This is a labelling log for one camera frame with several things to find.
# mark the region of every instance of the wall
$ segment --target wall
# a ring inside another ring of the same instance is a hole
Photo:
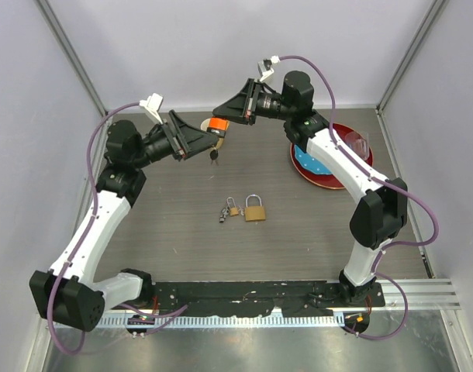
[[[440,220],[430,262],[452,279],[473,338],[473,0],[449,2],[385,116],[402,174]]]
[[[155,91],[164,108],[189,111],[232,97],[275,54],[317,62],[340,105],[377,104],[431,3],[50,0],[106,106]],[[329,105],[321,84],[316,91],[316,103]]]
[[[98,113],[33,2],[0,2],[0,372],[35,336],[28,287],[67,245]]]

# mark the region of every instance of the large padlock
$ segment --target large padlock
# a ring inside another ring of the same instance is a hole
[[[259,199],[259,205],[249,207],[249,198]],[[261,197],[255,194],[247,196],[247,198],[245,199],[245,221],[265,221],[265,219],[266,212],[264,211],[264,206],[262,205]]]
[[[226,203],[228,204],[228,208],[230,209],[230,216],[234,217],[235,215],[238,215],[238,208],[236,207],[237,204],[235,203],[235,199],[233,199],[231,196],[226,200]]]

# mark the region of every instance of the red bowl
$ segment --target red bowl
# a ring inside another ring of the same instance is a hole
[[[338,136],[344,141],[345,136],[348,133],[354,132],[352,128],[348,126],[344,126],[342,124],[334,123],[333,128],[337,131]],[[302,177],[304,177],[307,181],[315,184],[316,186],[320,186],[321,188],[329,188],[331,190],[342,190],[345,187],[333,176],[332,174],[328,175],[321,175],[321,174],[314,174],[305,170],[300,163],[295,158],[295,145],[292,144],[290,146],[290,157],[292,158],[292,163],[295,169],[300,173]],[[369,158],[367,163],[369,166],[373,166],[373,152],[371,147],[369,147]]]

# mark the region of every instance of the floor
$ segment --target floor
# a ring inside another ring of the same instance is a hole
[[[374,312],[367,331],[387,334],[402,312]],[[67,345],[79,332],[59,329]],[[65,356],[50,346],[43,371],[262,371],[454,372],[458,371],[439,311],[410,312],[404,329],[373,342],[340,327],[268,329],[166,329],[145,339],[125,339],[124,328],[87,335],[85,354]]]
[[[193,126],[209,116],[181,114]],[[132,120],[141,133],[151,127],[144,115],[121,119]],[[375,168],[394,177],[373,109],[340,110],[337,122],[368,132]],[[353,245],[348,222],[355,205],[346,191],[318,188],[301,178],[289,146],[281,122],[258,119],[254,126],[230,126],[219,166],[200,154],[145,168],[143,192],[116,230],[95,279],[127,267],[145,270],[156,281],[338,278]],[[249,194],[262,197],[267,220],[231,217],[220,224],[226,198],[242,205]],[[414,239],[411,226],[399,239]],[[380,271],[395,278],[427,277],[419,250],[412,247],[389,251]]]

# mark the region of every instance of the blue plate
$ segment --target blue plate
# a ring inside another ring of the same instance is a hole
[[[323,176],[331,175],[330,170],[326,168],[323,163],[321,163],[317,159],[314,159],[307,153],[304,153],[302,150],[299,149],[297,145],[295,145],[295,159],[299,162],[300,166],[306,171]]]

